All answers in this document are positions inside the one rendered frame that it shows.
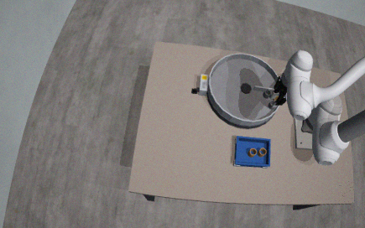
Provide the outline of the blue shallow tray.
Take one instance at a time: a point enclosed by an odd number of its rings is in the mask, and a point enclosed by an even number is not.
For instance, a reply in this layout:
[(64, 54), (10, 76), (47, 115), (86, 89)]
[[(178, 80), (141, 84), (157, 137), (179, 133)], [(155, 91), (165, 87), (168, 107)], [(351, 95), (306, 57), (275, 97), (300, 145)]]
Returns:
[[(237, 138), (235, 138), (236, 159), (234, 158), (233, 166), (257, 168), (270, 167), (270, 145), (271, 139), (237, 136)], [(251, 148), (255, 148), (257, 150), (257, 154), (252, 158), (248, 156), (248, 152)], [(267, 153), (262, 157), (258, 156), (258, 150), (260, 148), (265, 148), (267, 151)]]

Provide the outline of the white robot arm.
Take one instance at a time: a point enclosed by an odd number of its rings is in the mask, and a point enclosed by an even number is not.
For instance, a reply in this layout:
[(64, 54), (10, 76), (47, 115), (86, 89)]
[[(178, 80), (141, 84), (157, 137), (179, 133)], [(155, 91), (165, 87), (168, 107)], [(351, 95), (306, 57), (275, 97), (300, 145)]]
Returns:
[(339, 95), (365, 74), (365, 57), (327, 87), (310, 83), (312, 65), (312, 56), (299, 50), (289, 59), (281, 80), (287, 87), (291, 116), (303, 121), (301, 131), (312, 134), (316, 162), (327, 166), (339, 159), (352, 139), (365, 134), (365, 110), (339, 122), (342, 113)]

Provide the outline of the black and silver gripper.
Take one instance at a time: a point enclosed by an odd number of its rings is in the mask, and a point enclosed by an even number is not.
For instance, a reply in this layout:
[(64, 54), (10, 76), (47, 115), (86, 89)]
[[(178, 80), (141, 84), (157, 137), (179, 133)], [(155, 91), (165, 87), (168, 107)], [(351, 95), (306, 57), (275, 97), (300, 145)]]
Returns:
[(278, 77), (278, 80), (274, 85), (274, 93), (271, 95), (270, 99), (275, 99), (278, 94), (280, 95), (272, 107), (282, 106), (287, 101), (287, 87), (282, 83), (281, 76)]

